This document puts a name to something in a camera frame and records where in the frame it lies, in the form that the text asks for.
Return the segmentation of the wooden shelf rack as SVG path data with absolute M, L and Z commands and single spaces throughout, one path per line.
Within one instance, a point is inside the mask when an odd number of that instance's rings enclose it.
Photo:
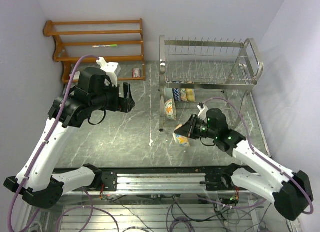
M 97 26 L 97 25 L 138 25 L 137 29 L 121 29 L 121 30 L 80 30 L 80 31 L 57 31 L 58 26 Z M 144 81 L 146 79 L 146 60 L 144 52 L 144 32 L 143 19 L 135 20 L 101 20 L 101 21 L 64 21 L 53 22 L 48 20 L 43 28 L 43 35 L 45 37 L 52 37 L 55 43 L 55 50 L 53 53 L 53 60 L 57 63 L 61 62 L 63 65 L 62 83 L 65 85 L 69 82 L 71 73 L 71 65 L 75 64 L 80 58 L 72 57 L 67 52 L 67 47 L 92 47 L 95 45 L 111 45 L 118 46 L 139 45 L 141 52 L 139 55 L 109 55 L 103 58 L 107 62 L 141 62 L 142 71 L 140 78 L 120 78 L 120 81 Z M 108 36 L 108 35 L 139 35 L 140 38 L 136 40 L 118 40 L 118 41 L 88 41 L 88 42 L 64 42 L 61 36 Z

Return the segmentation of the orange leaf pattern bowl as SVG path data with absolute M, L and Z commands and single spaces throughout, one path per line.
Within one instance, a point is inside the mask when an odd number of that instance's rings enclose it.
M 171 98 L 164 103 L 164 114 L 165 117 L 169 120 L 177 120 L 177 112 L 174 99 Z

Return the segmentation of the small red white box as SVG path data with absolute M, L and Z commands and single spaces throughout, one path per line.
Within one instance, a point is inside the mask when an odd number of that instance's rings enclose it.
M 141 77 L 141 70 L 139 68 L 134 68 L 132 71 L 133 78 L 140 78 Z

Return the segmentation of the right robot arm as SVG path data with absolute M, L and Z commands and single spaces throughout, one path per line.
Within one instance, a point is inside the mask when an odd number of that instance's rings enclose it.
M 307 208 L 313 207 L 309 176 L 302 170 L 294 172 L 260 152 L 248 138 L 229 127 L 220 109 L 201 109 L 174 133 L 193 140 L 212 139 L 220 151 L 254 170 L 251 173 L 235 163 L 230 164 L 220 178 L 224 189 L 238 187 L 257 194 L 289 221 L 295 221 Z

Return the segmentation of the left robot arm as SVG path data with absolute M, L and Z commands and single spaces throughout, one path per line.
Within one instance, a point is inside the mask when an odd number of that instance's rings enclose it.
M 53 171 L 69 139 L 95 111 L 129 113 L 136 105 L 129 83 L 119 85 L 105 71 L 88 67 L 80 73 L 76 86 L 57 97 L 48 112 L 43 134 L 24 168 L 7 177 L 4 186 L 22 195 L 29 205 L 52 208 L 68 192 L 82 187 L 91 191 L 101 188 L 103 172 L 89 163 L 61 174 Z

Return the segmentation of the blue orange floral bowl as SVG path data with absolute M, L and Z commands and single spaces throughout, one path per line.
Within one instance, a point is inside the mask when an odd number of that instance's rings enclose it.
M 182 146 L 182 147 L 189 147 L 190 146 L 190 142 L 187 137 L 184 137 L 184 136 L 176 134 L 176 133 L 173 133 L 172 135 L 173 135 L 173 139 L 177 145 Z

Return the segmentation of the red pattern blue zigzag bowl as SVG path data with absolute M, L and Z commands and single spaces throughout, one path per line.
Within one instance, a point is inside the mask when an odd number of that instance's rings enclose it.
M 173 98 L 176 102 L 181 102 L 182 98 L 181 98 L 181 92 L 179 88 L 173 88 L 172 89 L 172 93 L 173 93 Z

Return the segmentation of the aluminium rail frame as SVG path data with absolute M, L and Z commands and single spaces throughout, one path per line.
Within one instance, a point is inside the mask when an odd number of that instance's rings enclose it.
M 181 193 L 230 192 L 239 187 L 270 201 L 273 188 L 264 177 L 248 166 L 97 168 L 85 164 L 78 169 L 31 172 L 20 194 L 29 205 L 52 208 L 62 196 L 81 188 L 109 195 L 165 195 Z

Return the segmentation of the green capped marker pen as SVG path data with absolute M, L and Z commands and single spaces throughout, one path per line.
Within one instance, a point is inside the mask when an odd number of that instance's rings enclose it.
M 117 46 L 118 46 L 117 44 L 92 45 L 92 48 L 113 48 Z

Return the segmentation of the steel dish rack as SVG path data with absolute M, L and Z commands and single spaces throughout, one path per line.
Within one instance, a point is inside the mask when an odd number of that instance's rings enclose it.
M 166 89 L 236 90 L 249 95 L 264 63 L 253 38 L 159 38 L 159 131 L 165 126 Z

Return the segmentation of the orange flower green bowl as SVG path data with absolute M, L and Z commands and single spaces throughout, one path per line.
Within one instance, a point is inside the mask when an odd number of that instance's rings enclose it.
M 182 102 L 188 102 L 187 92 L 184 88 L 180 89 L 180 97 Z

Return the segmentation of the teal dotted grey bowl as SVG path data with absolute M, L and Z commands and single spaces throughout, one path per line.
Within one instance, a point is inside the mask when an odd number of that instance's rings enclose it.
M 173 89 L 165 87 L 164 88 L 164 97 L 165 97 L 165 101 L 174 99 Z

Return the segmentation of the yellow sun blue bowl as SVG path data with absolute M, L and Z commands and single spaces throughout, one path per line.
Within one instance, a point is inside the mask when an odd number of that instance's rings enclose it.
M 196 101 L 196 95 L 195 95 L 195 90 L 193 88 L 186 88 L 186 95 L 187 95 L 187 100 L 189 102 L 195 102 Z

